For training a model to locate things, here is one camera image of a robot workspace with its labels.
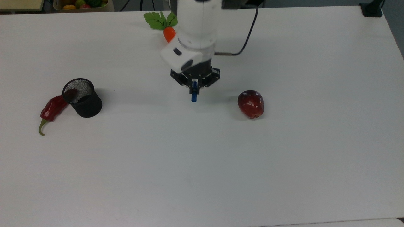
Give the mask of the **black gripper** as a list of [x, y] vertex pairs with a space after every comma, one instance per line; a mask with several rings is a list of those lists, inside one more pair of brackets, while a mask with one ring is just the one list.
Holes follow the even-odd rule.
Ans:
[[185, 71], [177, 73], [170, 71], [170, 76], [181, 86], [189, 88], [189, 93], [193, 93], [193, 79], [197, 80], [196, 94], [200, 94], [200, 88], [209, 87], [220, 79], [220, 69], [211, 65], [211, 60], [190, 66]]

